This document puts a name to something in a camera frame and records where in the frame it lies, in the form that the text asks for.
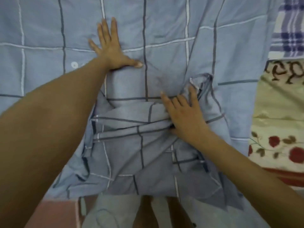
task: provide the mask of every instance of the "white button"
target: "white button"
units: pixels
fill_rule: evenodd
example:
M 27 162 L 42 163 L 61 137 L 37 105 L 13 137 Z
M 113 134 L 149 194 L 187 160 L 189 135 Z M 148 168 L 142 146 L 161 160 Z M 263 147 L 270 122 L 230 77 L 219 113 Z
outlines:
M 72 63 L 71 63 L 71 66 L 72 66 L 74 69 L 77 69 L 77 68 L 78 68 L 78 63 L 77 63 L 77 62 L 72 62 Z

